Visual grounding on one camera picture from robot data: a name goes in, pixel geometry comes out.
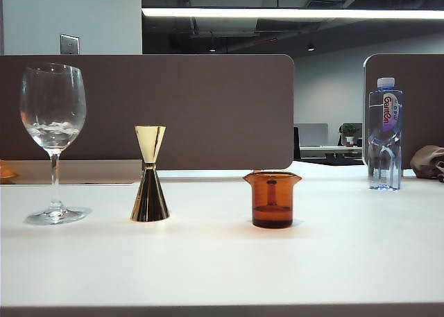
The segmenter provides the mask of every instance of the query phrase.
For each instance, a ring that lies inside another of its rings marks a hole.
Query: plastic bottle
[[[368,97],[368,187],[401,188],[402,91],[394,78],[379,78]]]

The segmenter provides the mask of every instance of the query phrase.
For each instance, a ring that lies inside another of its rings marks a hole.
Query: bottle label
[[[382,132],[386,132],[395,127],[398,122],[400,105],[392,93],[384,94],[382,105]]]

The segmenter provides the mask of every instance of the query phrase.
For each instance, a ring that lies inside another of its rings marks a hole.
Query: wine glass
[[[28,65],[22,80],[20,117],[29,135],[49,154],[52,165],[51,204],[26,222],[53,225],[83,219],[85,212],[63,205],[58,186],[60,154],[77,138],[86,117],[80,69],[48,62]]]

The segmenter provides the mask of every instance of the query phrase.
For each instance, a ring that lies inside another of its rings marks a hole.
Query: brown divider panel
[[[166,126],[159,169],[285,168],[293,158],[293,61],[285,55],[0,57],[0,159],[44,160],[19,118],[28,62],[82,70],[87,119],[64,160],[141,159],[134,125]]]
[[[441,54],[378,54],[366,61],[364,107],[368,93],[377,89],[378,78],[394,77],[395,88],[404,92],[403,169],[410,169],[410,160],[419,148],[430,144],[444,147],[443,71]],[[362,144],[366,158],[367,128]]]

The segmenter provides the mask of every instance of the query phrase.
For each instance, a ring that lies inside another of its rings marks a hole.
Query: fluorescent light
[[[142,8],[147,17],[235,17],[267,19],[434,19],[444,10],[304,10],[297,8]]]

